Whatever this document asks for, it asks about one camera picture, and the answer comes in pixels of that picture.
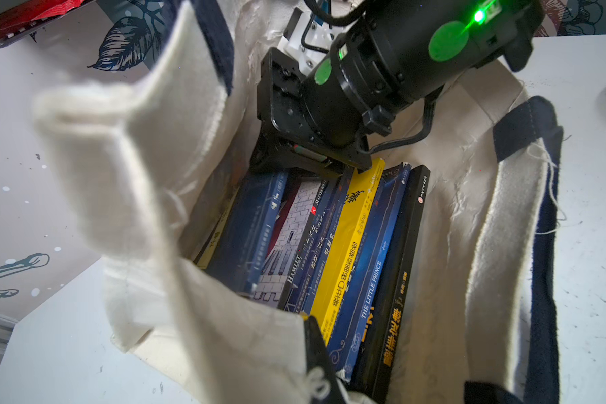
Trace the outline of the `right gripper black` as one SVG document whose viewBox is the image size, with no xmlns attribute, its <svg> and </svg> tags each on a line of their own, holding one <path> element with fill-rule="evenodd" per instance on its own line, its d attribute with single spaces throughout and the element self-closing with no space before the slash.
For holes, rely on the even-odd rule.
<svg viewBox="0 0 606 404">
<path fill-rule="evenodd" d="M 372 159 L 359 153 L 352 140 L 345 146 L 333 146 L 331 135 L 343 134 L 350 126 L 337 113 L 320 119 L 318 129 L 310 115 L 312 100 L 307 96 L 307 78 L 298 62 L 276 48 L 271 48 L 261 62 L 257 86 L 257 117 L 261 121 L 259 139 L 252 153 L 250 170 L 272 173 L 299 169 L 331 179 L 347 168 L 360 172 L 372 167 Z"/>
</svg>

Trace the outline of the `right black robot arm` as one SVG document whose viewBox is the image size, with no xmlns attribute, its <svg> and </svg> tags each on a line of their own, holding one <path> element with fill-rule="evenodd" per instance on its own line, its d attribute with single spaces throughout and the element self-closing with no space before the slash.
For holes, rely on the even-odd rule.
<svg viewBox="0 0 606 404">
<path fill-rule="evenodd" d="M 282 50 L 266 53 L 254 173 L 370 169 L 375 153 L 429 135 L 449 80 L 499 57 L 522 70 L 545 17 L 538 1 L 365 1 L 341 17 L 309 8 L 343 33 L 307 74 Z"/>
</svg>

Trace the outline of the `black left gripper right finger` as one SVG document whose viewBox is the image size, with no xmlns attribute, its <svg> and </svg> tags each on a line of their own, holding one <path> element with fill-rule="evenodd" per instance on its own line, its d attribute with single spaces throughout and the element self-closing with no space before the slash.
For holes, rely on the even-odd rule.
<svg viewBox="0 0 606 404">
<path fill-rule="evenodd" d="M 467 381 L 464 386 L 465 404 L 523 404 L 524 402 L 499 385 Z"/>
</svg>

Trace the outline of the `cream canvas tote bag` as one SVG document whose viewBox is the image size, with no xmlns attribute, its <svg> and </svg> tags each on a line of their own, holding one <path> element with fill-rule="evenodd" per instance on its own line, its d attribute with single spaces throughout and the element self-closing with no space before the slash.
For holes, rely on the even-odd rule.
<svg viewBox="0 0 606 404">
<path fill-rule="evenodd" d="M 192 261 L 228 170 L 254 149 L 259 58 L 294 6 L 216 1 L 209 28 L 201 3 L 168 2 L 178 16 L 141 81 L 58 87 L 33 105 L 80 232 L 104 259 L 114 344 L 201 403 L 311 403 L 305 320 Z M 474 381 L 557 403 L 554 107 L 491 62 L 448 82 L 436 123 L 386 156 L 433 173 L 386 399 L 464 403 Z"/>
</svg>

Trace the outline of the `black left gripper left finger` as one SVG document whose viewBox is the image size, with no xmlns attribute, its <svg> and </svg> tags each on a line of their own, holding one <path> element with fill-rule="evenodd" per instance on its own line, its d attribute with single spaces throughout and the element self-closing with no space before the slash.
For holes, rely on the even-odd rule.
<svg viewBox="0 0 606 404">
<path fill-rule="evenodd" d="M 311 392 L 311 403 L 344 404 L 342 390 L 333 371 L 318 321 L 310 317 L 304 321 L 306 348 L 306 383 Z"/>
</svg>

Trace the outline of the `Hamlet castle cover book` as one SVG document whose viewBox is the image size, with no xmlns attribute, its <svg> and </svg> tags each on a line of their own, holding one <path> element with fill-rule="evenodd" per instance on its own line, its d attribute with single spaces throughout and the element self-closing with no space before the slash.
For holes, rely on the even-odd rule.
<svg viewBox="0 0 606 404">
<path fill-rule="evenodd" d="M 279 308 L 279 302 L 302 244 L 309 210 L 321 181 L 324 180 L 301 173 L 292 173 L 288 178 L 268 256 L 257 289 L 252 295 L 253 301 L 283 310 Z"/>
</svg>

